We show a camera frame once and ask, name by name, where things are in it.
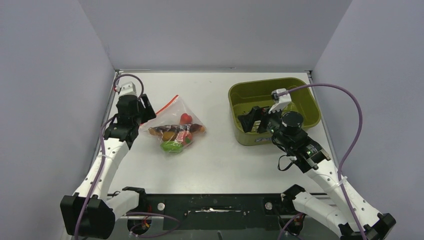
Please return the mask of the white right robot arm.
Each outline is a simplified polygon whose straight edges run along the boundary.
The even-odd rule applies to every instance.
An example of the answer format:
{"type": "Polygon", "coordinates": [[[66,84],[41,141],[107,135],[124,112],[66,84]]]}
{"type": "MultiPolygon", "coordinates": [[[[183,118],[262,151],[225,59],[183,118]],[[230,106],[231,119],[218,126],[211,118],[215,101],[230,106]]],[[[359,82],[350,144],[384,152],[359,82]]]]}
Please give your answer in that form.
{"type": "Polygon", "coordinates": [[[325,149],[302,129],[304,118],[296,111],[269,112],[253,107],[239,115],[242,130],[271,134],[271,141],[283,150],[303,174],[317,183],[334,206],[312,196],[294,184],[281,195],[281,207],[289,214],[304,213],[335,233],[341,240],[384,240],[396,224],[389,213],[370,205],[348,182],[338,176],[334,161],[325,149]]]}

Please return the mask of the small red toy piece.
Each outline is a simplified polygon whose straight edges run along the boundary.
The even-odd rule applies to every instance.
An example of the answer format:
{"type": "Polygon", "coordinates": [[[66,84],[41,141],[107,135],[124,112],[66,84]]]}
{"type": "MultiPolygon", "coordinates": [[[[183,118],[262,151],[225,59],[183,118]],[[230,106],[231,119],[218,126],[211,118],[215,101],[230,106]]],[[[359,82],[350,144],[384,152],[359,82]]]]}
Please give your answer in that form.
{"type": "Polygon", "coordinates": [[[183,113],[180,116],[179,124],[180,125],[186,125],[186,124],[192,124],[193,123],[193,117],[189,115],[188,113],[183,113]]]}

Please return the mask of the green toy starfruit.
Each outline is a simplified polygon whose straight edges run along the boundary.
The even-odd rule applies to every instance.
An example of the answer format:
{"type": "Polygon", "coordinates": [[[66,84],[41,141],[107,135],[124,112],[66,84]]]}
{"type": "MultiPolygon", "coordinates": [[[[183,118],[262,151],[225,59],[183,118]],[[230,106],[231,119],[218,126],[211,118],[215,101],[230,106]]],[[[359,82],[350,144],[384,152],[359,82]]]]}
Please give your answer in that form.
{"type": "Polygon", "coordinates": [[[160,144],[161,149],[166,153],[177,154],[183,151],[184,145],[179,141],[164,141],[160,144]]]}

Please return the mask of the pink toy peach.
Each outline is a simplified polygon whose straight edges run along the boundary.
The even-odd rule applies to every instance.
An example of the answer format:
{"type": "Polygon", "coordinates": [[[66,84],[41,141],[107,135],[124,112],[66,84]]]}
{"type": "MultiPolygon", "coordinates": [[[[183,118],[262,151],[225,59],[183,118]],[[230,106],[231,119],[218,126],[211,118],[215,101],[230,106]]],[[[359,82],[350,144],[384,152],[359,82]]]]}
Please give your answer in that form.
{"type": "Polygon", "coordinates": [[[175,141],[182,144],[183,146],[189,145],[193,141],[193,135],[191,132],[186,130],[180,131],[177,134],[175,141]]]}

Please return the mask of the olive green plastic tub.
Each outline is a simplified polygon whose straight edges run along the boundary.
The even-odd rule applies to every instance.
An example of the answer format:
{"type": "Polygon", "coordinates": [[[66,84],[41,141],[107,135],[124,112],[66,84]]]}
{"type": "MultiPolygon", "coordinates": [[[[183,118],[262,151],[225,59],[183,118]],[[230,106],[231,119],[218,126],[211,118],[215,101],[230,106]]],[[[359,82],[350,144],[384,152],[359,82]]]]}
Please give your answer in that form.
{"type": "MultiPolygon", "coordinates": [[[[228,100],[236,141],[243,146],[270,144],[271,134],[265,129],[258,129],[263,126],[262,118],[268,116],[269,109],[275,104],[272,92],[277,89],[291,90],[305,84],[298,78],[285,77],[233,85],[228,91],[228,100]]],[[[291,103],[279,114],[287,111],[300,113],[305,131],[321,121],[321,111],[309,89],[296,90],[290,97],[291,103]]]]}

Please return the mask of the brown toy potato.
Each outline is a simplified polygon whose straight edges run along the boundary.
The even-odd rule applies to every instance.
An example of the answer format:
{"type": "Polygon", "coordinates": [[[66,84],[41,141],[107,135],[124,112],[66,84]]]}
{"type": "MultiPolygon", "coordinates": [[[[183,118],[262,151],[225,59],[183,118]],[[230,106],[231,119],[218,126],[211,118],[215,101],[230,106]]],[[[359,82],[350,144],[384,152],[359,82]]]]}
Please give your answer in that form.
{"type": "Polygon", "coordinates": [[[173,131],[165,131],[162,133],[161,140],[163,142],[174,141],[177,137],[177,133],[173,131]]]}

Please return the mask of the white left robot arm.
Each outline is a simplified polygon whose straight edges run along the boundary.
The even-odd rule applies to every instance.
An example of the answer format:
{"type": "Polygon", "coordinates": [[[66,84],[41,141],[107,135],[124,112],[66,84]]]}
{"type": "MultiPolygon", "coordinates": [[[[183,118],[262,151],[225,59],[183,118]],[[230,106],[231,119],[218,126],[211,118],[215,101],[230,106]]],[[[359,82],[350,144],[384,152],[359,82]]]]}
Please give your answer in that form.
{"type": "Polygon", "coordinates": [[[146,94],[119,96],[117,113],[100,131],[100,152],[88,174],[72,195],[65,195],[60,210],[66,233],[78,237],[107,239],[115,222],[139,205],[139,192],[123,190],[108,200],[112,180],[123,158],[139,135],[139,127],[156,118],[146,94]]]}

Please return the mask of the clear zip top bag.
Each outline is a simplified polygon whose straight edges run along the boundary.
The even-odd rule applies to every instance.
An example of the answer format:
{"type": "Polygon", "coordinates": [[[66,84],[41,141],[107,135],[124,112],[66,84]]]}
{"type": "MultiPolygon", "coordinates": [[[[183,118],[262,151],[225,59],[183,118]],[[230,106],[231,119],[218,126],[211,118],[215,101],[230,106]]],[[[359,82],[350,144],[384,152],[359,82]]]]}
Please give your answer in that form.
{"type": "Polygon", "coordinates": [[[156,112],[156,118],[140,126],[143,133],[158,140],[166,154],[179,154],[207,128],[178,94],[156,112]]]}

